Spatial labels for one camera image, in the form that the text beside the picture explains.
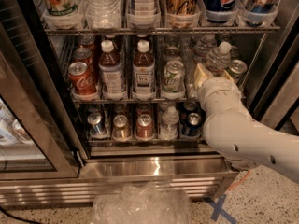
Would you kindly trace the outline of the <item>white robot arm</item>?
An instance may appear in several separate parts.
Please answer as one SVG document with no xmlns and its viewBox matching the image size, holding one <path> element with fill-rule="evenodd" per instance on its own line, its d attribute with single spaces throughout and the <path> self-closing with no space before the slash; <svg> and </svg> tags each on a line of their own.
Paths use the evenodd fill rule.
<svg viewBox="0 0 299 224">
<path fill-rule="evenodd" d="M 206 112 L 203 136 L 235 169 L 266 166 L 299 182 L 299 137 L 255 120 L 241 102 L 241 92 L 227 77 L 215 77 L 198 63 L 193 84 Z"/>
</svg>

